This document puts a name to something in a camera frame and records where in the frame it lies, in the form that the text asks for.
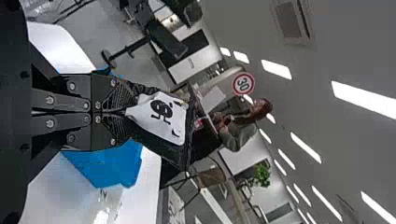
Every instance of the white ceiling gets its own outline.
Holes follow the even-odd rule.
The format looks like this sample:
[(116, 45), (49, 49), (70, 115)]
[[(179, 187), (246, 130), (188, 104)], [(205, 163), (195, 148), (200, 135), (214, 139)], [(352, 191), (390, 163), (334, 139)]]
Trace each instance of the white ceiling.
[[(203, 0), (205, 20), (219, 45), (246, 53), (257, 80), (253, 98), (268, 98), (276, 125), (262, 128), (284, 179), (307, 195), (317, 223), (339, 223), (313, 193), (315, 185), (340, 211), (343, 197), (365, 223), (387, 223), (361, 199), (361, 190), (396, 216), (396, 120), (336, 99), (331, 80), (396, 98), (396, 1), (310, 1), (315, 35), (311, 48), (286, 47), (275, 27), (270, 0)], [(261, 59), (285, 64), (293, 80), (266, 73)], [(322, 158), (318, 164), (290, 139), (296, 133)], [(279, 157), (281, 148), (296, 171)], [(348, 223), (347, 215), (342, 213)]]

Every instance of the blue object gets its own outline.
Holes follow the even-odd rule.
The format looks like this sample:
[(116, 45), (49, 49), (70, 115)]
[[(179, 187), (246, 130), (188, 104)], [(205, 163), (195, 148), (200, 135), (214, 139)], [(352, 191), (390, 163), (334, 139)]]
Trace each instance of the blue object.
[(122, 184), (132, 187), (142, 164), (142, 146), (129, 140), (122, 147), (113, 147), (95, 152), (64, 151), (64, 156), (96, 188)]

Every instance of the dark hair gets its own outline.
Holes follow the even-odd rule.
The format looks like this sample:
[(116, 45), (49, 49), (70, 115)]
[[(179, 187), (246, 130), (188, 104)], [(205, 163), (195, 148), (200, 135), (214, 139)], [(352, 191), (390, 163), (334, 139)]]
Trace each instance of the dark hair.
[(267, 116), (267, 114), (273, 110), (273, 105), (267, 99), (261, 99), (261, 100), (265, 101), (265, 105), (263, 105), (259, 111), (251, 112), (249, 110), (246, 110), (243, 111), (242, 113), (234, 114), (236, 116), (238, 115), (242, 115), (242, 116), (235, 118), (233, 122), (239, 125), (249, 125), (257, 120), (265, 118), (265, 116)]

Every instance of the red circle sign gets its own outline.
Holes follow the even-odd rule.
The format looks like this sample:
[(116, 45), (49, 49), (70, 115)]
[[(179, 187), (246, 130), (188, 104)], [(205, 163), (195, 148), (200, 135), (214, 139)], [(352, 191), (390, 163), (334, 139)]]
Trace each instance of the red circle sign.
[(236, 95), (251, 94), (254, 90), (254, 76), (240, 73), (233, 79), (233, 92)]

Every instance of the screw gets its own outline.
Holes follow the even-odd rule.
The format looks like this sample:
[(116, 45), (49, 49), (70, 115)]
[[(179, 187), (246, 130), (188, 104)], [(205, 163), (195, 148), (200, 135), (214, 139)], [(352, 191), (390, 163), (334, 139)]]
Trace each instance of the screw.
[(100, 116), (96, 116), (96, 117), (95, 117), (95, 123), (100, 123), (100, 121), (101, 121)]
[(84, 122), (86, 122), (86, 123), (90, 122), (90, 117), (85, 116), (85, 117), (84, 117)]
[(46, 98), (47, 105), (53, 105), (54, 99), (52, 96), (47, 96)]
[(29, 73), (27, 73), (27, 72), (21, 72), (20, 73), (20, 77), (22, 78), (22, 79), (26, 79), (26, 78), (28, 78), (30, 75), (29, 75)]
[(73, 143), (75, 140), (76, 140), (76, 137), (73, 134), (70, 134), (67, 137), (67, 142), (69, 142), (69, 143)]
[(23, 144), (23, 145), (21, 145), (21, 147), (20, 147), (20, 151), (21, 151), (21, 153), (25, 153), (25, 152), (28, 152), (30, 150), (30, 145), (29, 144)]
[(70, 82), (69, 89), (70, 89), (70, 91), (75, 90), (76, 89), (76, 84), (74, 84), (74, 82)]
[(47, 124), (47, 128), (51, 129), (55, 125), (55, 122), (53, 121), (53, 119), (49, 119), (47, 120), (46, 124)]
[(111, 85), (112, 87), (116, 87), (116, 84), (117, 84), (116, 80), (111, 79), (110, 85)]
[(95, 108), (96, 108), (96, 109), (100, 109), (100, 106), (101, 106), (100, 102), (96, 102), (96, 103), (95, 103)]

